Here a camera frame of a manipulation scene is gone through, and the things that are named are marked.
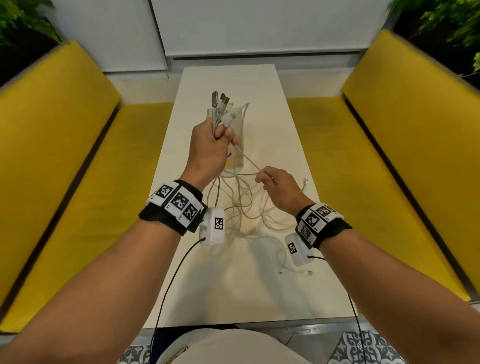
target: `yellow seat cushion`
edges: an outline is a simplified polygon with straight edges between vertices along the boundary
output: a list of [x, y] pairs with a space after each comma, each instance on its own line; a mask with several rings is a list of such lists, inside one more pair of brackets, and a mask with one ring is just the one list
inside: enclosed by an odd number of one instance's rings
[[115, 242], [145, 206], [173, 108], [127, 105], [114, 120], [0, 329], [19, 332], [77, 272]]
[[480, 291], [480, 93], [382, 31], [343, 87]]
[[0, 91], [0, 302], [119, 101], [75, 42]]
[[289, 99], [322, 202], [379, 247], [468, 301], [469, 296], [340, 97]]

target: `tabletop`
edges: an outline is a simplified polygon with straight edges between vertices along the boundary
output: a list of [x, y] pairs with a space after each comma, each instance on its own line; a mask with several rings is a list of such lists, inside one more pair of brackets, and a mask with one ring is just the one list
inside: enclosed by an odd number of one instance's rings
[[[180, 82], [150, 193], [164, 181], [177, 179], [187, 162], [192, 128], [205, 119], [211, 94], [225, 93], [235, 107], [250, 102], [244, 120], [244, 152], [260, 168], [285, 169], [319, 201], [307, 160], [300, 144], [274, 65], [185, 68]], [[256, 173], [247, 160], [237, 173]], [[244, 176], [252, 187], [254, 176]], [[235, 179], [226, 180], [236, 190]], [[232, 206], [230, 189], [221, 185], [218, 206]], [[210, 186], [204, 191], [204, 202]], [[267, 198], [261, 186], [253, 189], [250, 215], [258, 215]], [[215, 203], [216, 187], [209, 206]], [[226, 211], [226, 219], [234, 210]], [[295, 219], [274, 210], [275, 220], [295, 224]], [[242, 219], [242, 232], [258, 220]], [[312, 318], [351, 317], [347, 292], [323, 260], [295, 267], [288, 254], [284, 263], [285, 236], [293, 232], [262, 227], [255, 235], [239, 237], [232, 229], [218, 246], [196, 246], [179, 269], [168, 292], [159, 327], [265, 322]], [[158, 300], [144, 328], [155, 327], [165, 289], [186, 251], [198, 241], [188, 232], [180, 241]], [[303, 275], [301, 271], [310, 271]]]

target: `person's left arm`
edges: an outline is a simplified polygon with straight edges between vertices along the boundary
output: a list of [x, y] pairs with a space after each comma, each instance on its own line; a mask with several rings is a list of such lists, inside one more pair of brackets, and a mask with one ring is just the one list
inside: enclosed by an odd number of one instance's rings
[[[223, 170], [232, 129], [197, 125], [181, 180], [202, 191]], [[150, 314], [180, 241], [159, 222], [138, 220], [73, 277], [5, 349], [4, 363], [115, 363]]]

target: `foliage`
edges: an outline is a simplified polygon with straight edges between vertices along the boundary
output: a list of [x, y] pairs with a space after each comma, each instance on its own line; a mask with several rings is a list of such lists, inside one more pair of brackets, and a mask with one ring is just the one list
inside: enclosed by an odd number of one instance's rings
[[0, 46], [10, 45], [7, 33], [22, 26], [61, 43], [56, 29], [38, 14], [41, 6], [54, 8], [51, 0], [0, 0]]
[[[390, 8], [393, 12], [431, 9], [423, 14], [424, 23], [418, 33], [434, 29], [445, 22], [454, 28], [448, 42], [465, 47], [476, 44], [480, 46], [480, 0], [393, 0]], [[477, 53], [474, 61], [476, 72], [480, 70], [480, 53]]]

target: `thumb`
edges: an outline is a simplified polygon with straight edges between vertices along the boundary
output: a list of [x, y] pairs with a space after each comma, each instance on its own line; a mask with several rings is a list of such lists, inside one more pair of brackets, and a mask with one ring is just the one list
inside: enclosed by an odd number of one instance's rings
[[226, 145], [229, 145], [233, 138], [235, 137], [235, 131], [232, 128], [227, 128], [224, 132], [224, 134], [218, 139], [222, 143], [225, 143]]
[[264, 190], [270, 190], [275, 186], [275, 183], [273, 182], [272, 178], [263, 172], [259, 172], [257, 176], [255, 177], [255, 182], [257, 183], [263, 183], [264, 184]]

